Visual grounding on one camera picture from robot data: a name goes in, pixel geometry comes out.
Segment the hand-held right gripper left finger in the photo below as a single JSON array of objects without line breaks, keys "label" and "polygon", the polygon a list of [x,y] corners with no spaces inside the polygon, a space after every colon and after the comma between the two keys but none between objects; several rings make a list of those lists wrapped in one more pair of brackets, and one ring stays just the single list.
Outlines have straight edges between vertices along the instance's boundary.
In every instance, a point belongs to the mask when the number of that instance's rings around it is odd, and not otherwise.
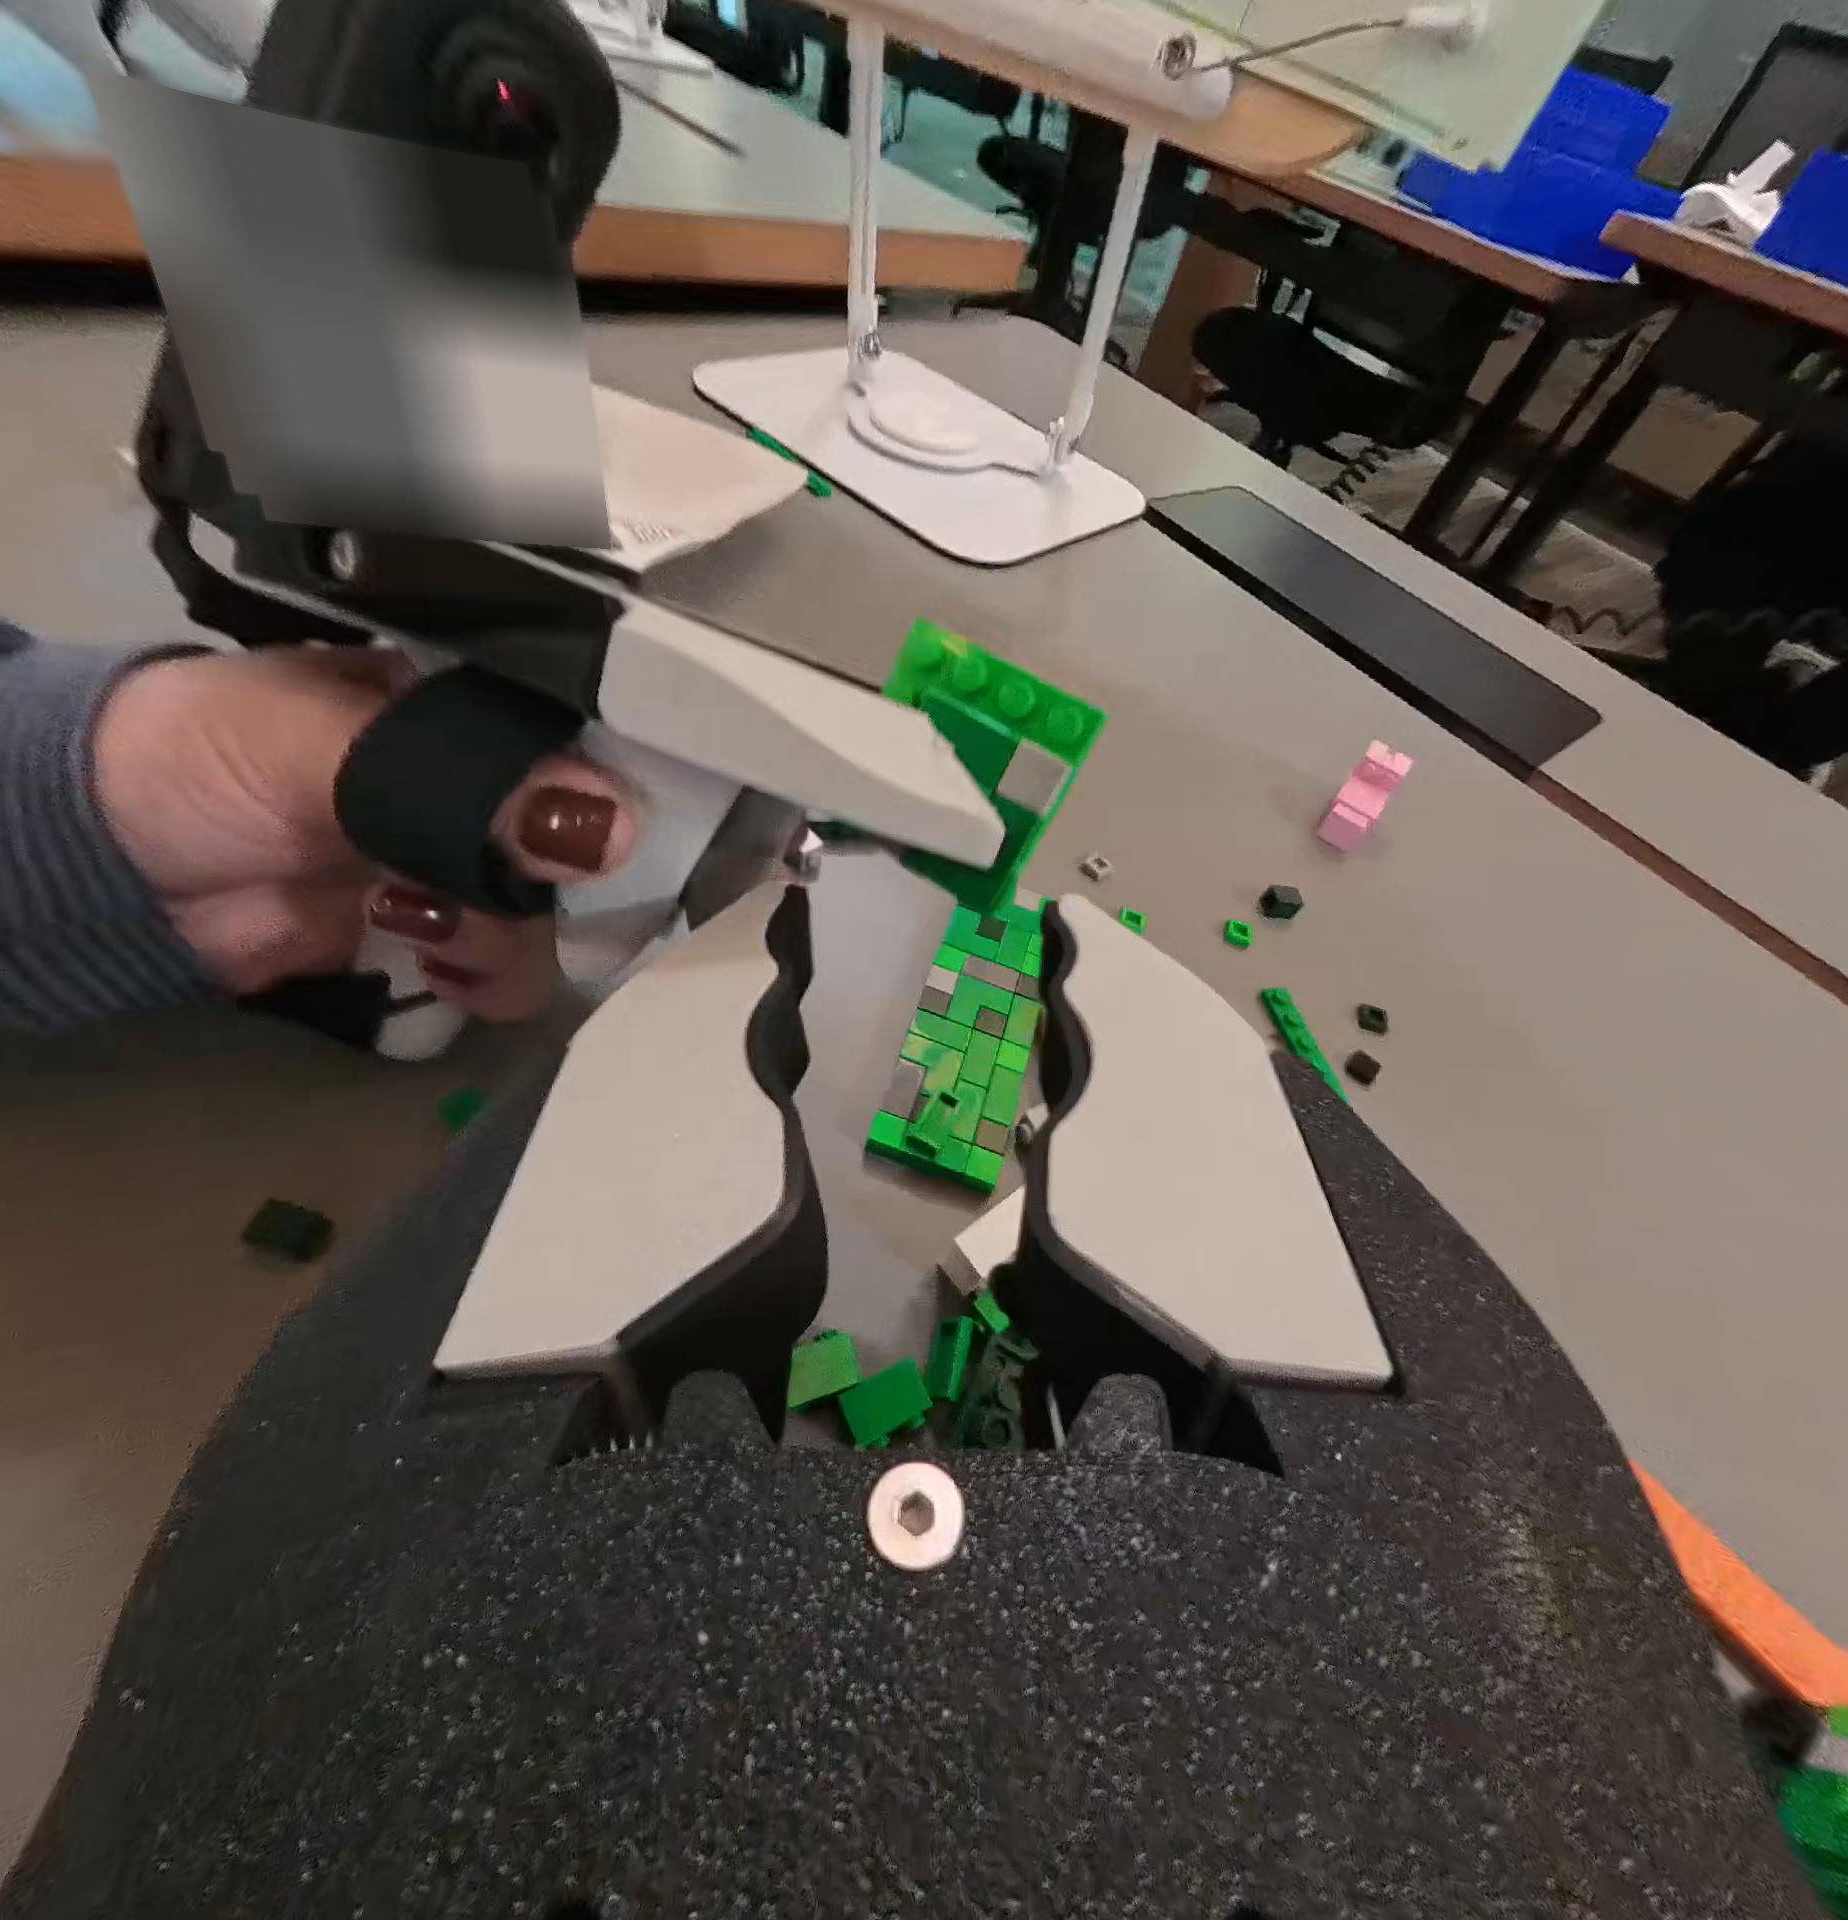
[{"label": "hand-held right gripper left finger", "polygon": [[780,1379],[825,1292],[795,1109],[811,897],[667,948],[564,1054],[432,1368],[453,1379]]}]

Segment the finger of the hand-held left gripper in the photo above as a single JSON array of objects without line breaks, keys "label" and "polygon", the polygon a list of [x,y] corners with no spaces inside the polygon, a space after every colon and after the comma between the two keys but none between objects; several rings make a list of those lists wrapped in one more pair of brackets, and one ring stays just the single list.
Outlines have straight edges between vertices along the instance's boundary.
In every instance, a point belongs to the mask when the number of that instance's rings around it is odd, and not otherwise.
[{"label": "finger of the hand-held left gripper", "polygon": [[625,742],[983,871],[1005,827],[920,710],[667,606],[631,601],[605,643],[599,723]]}]

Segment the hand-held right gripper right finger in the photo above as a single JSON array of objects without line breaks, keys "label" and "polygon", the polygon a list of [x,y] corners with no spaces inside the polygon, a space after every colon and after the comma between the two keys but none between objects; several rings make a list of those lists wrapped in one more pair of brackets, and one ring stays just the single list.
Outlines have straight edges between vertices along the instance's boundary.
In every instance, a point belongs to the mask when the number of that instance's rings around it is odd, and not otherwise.
[{"label": "hand-held right gripper right finger", "polygon": [[1007,1316],[1081,1385],[1385,1389],[1392,1352],[1258,1029],[1082,895],[1041,910]]}]

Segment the small green tiled plate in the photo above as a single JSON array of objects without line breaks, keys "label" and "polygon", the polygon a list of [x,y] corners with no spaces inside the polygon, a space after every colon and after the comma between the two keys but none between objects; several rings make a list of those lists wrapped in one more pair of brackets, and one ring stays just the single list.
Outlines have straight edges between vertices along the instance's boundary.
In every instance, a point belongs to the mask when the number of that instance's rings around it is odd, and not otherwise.
[{"label": "small green tiled plate", "polygon": [[1005,836],[997,858],[962,865],[908,853],[905,865],[961,906],[997,917],[1081,768],[1101,737],[1104,711],[986,647],[920,617],[895,654],[884,694],[922,711],[992,804]]}]

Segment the black desk panel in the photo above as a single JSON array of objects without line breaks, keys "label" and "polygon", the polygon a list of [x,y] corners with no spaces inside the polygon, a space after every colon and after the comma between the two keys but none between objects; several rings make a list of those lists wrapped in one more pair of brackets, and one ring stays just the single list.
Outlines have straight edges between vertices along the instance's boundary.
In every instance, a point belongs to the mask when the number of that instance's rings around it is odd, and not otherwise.
[{"label": "black desk panel", "polygon": [[1253,492],[1165,496],[1147,521],[1518,777],[1601,725],[1586,700]]}]

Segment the person's left hand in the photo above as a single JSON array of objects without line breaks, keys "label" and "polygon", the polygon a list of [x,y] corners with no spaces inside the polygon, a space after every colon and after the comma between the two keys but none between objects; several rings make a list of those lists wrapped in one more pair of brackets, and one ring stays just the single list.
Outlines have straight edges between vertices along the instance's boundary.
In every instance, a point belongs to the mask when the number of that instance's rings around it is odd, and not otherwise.
[{"label": "person's left hand", "polygon": [[194,654],[134,666],[105,703],[96,804],[219,987],[344,973],[378,932],[430,995],[477,1019],[549,1004],[549,919],[477,916],[372,864],[338,830],[337,772],[413,677],[381,649]]}]

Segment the long green plate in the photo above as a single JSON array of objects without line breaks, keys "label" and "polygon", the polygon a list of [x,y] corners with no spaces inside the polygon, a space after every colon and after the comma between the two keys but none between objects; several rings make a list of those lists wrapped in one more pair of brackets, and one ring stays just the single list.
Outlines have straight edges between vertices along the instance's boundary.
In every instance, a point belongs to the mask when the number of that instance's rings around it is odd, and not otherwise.
[{"label": "long green plate", "polygon": [[1340,1076],[1331,1067],[1292,995],[1288,989],[1265,987],[1261,989],[1258,999],[1287,1054],[1310,1067],[1310,1072],[1318,1079],[1322,1079],[1337,1100],[1347,1100]]}]

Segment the white paper bag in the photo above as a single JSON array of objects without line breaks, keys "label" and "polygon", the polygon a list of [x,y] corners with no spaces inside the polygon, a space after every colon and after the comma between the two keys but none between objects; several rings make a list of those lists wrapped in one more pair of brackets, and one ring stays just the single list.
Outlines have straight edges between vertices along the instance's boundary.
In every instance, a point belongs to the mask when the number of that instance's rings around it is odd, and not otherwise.
[{"label": "white paper bag", "polygon": [[599,384],[589,394],[608,537],[588,557],[643,575],[805,492],[799,461],[746,434]]}]

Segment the white book stand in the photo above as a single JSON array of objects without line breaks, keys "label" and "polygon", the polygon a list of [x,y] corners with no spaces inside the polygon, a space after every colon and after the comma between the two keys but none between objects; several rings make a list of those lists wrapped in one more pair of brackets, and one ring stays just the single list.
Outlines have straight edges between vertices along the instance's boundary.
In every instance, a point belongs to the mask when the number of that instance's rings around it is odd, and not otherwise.
[{"label": "white book stand", "polygon": [[[992,70],[1007,57],[1025,63],[1048,84],[1098,96],[1104,118],[1126,130],[1070,386],[1045,428],[1033,428],[880,341],[878,84],[887,24],[970,42]],[[962,564],[1025,564],[1135,521],[1145,506],[1140,491],[1082,457],[1078,445],[1093,412],[1158,134],[1171,118],[1218,119],[1231,100],[1231,69],[1199,51],[1183,20],[1150,5],[850,5],[844,49],[844,344],[700,363],[696,397],[780,441],[841,492]]]}]

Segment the pink pig model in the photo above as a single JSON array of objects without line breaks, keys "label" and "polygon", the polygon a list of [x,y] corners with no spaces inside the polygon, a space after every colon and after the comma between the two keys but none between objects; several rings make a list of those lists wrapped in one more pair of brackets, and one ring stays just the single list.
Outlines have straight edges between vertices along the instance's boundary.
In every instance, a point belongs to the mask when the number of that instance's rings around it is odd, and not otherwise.
[{"label": "pink pig model", "polygon": [[1393,793],[1408,779],[1415,756],[1370,742],[1317,827],[1317,841],[1340,850],[1361,847],[1380,823]]}]

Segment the wooden edged table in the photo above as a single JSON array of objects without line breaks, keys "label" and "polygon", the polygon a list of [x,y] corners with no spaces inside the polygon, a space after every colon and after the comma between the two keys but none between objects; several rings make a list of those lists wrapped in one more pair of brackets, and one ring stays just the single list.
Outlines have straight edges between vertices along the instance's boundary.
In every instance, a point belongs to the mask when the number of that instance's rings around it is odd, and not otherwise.
[{"label": "wooden edged table", "polygon": [[[849,145],[789,104],[711,70],[628,63],[623,133],[573,249],[594,284],[841,291]],[[880,291],[1010,291],[1026,242],[997,214],[890,162],[876,183]],[[141,268],[141,235],[91,145],[15,133],[0,154],[0,262]]]}]

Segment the black office chair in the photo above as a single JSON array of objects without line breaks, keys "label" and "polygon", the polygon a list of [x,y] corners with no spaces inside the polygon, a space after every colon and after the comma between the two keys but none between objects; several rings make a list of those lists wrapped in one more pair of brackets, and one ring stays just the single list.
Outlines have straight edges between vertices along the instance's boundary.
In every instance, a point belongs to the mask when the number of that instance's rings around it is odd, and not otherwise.
[{"label": "black office chair", "polygon": [[1305,325],[1253,306],[1197,324],[1191,363],[1256,421],[1250,447],[1282,468],[1296,447],[1327,451],[1343,434],[1382,451],[1417,447],[1463,406],[1461,382],[1370,371]]}]

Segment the orange brick separator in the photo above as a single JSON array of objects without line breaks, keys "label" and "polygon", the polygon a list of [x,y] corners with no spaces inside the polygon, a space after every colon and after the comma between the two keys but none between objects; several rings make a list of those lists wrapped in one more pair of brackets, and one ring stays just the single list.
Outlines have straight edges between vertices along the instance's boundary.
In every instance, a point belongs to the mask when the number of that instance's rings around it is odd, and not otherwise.
[{"label": "orange brick separator", "polygon": [[1780,1597],[1656,1477],[1635,1463],[1632,1474],[1686,1597],[1725,1659],[1766,1693],[1815,1713],[1848,1711],[1848,1648]]}]

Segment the green brick cube model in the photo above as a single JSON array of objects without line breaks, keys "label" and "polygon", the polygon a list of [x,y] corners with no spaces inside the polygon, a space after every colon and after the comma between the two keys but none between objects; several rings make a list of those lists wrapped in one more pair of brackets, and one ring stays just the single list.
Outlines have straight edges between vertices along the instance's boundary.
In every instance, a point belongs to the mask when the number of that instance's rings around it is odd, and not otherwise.
[{"label": "green brick cube model", "polygon": [[1745,1744],[1801,1870],[1829,1915],[1848,1917],[1848,1708],[1756,1700]]}]

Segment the blue storage bin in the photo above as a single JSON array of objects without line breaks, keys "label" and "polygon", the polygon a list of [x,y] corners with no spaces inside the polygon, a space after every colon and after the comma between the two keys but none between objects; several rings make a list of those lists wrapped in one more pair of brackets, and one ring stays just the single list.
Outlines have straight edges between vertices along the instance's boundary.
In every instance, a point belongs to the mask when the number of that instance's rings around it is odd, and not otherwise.
[{"label": "blue storage bin", "polygon": [[1848,154],[1817,151],[1803,162],[1754,252],[1848,288]]},{"label": "blue storage bin", "polygon": [[1620,280],[1633,262],[1603,242],[1610,220],[1668,220],[1679,206],[1679,192],[1640,174],[1668,118],[1655,93],[1571,64],[1503,167],[1463,171],[1417,154],[1396,194],[1506,252]]}]

